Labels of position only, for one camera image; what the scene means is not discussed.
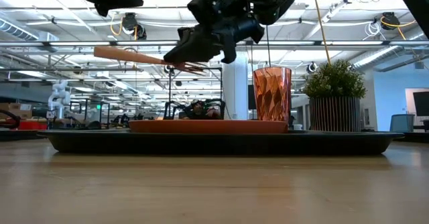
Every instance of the desk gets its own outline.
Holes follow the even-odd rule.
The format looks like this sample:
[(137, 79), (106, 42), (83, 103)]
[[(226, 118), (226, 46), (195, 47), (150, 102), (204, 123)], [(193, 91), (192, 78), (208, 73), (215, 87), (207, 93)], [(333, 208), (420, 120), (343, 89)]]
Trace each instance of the desk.
[(2, 223), (427, 224), (429, 146), (372, 157), (58, 154), (0, 145)]

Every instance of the striped plant pot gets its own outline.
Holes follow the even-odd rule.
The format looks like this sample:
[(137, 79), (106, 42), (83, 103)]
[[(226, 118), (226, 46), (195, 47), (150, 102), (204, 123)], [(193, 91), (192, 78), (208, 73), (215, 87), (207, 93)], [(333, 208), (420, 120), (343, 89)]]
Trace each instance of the striped plant pot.
[(311, 130), (361, 131), (360, 99), (356, 97), (321, 97), (310, 99)]

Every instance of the orange plate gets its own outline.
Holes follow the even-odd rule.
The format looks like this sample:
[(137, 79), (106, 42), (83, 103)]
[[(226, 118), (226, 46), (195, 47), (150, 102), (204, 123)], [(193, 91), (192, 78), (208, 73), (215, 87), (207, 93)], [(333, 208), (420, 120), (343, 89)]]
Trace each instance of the orange plate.
[(137, 120), (130, 121), (133, 133), (285, 133), (284, 121), (254, 120)]

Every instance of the cardboard box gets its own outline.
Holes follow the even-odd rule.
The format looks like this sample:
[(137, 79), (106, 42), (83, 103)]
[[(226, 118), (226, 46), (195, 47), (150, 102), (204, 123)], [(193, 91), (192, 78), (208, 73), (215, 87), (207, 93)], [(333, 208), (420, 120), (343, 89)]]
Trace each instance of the cardboard box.
[(0, 103), (1, 110), (21, 110), (21, 111), (31, 111), (32, 106), (30, 104), (21, 104), (21, 103)]
[(9, 110), (9, 103), (0, 103), (0, 109), (1, 110)]
[[(33, 117), (33, 114), (31, 111), (12, 110), (12, 109), (9, 109), (7, 111), (11, 112), (12, 114), (14, 114), (17, 117), (20, 117), (21, 119), (31, 119)], [(8, 117), (9, 116), (7, 116), (6, 114), (0, 113), (0, 119), (6, 119)]]
[(31, 111), (32, 110), (32, 106), (30, 104), (21, 104), (21, 106), (19, 107), (19, 110), (22, 110), (22, 111)]
[(21, 110), (21, 103), (10, 103), (9, 110)]

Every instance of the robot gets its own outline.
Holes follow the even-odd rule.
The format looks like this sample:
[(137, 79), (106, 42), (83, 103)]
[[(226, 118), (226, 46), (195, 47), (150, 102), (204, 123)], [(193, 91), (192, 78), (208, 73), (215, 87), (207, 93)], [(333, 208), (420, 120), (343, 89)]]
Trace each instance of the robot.
[[(110, 9), (139, 7), (143, 0), (88, 0), (98, 13)], [(236, 43), (251, 38), (256, 44), (264, 35), (259, 25), (275, 23), (295, 0), (191, 0), (188, 9), (198, 25), (178, 29), (178, 45), (164, 56), (166, 62), (207, 62), (222, 50), (222, 62), (236, 58)], [(429, 0), (404, 0), (424, 33), (429, 36)]]
[(52, 85), (52, 94), (48, 99), (49, 111), (46, 114), (47, 119), (64, 118), (64, 106), (69, 106), (70, 104), (70, 93), (66, 91), (67, 84), (67, 80), (57, 80)]

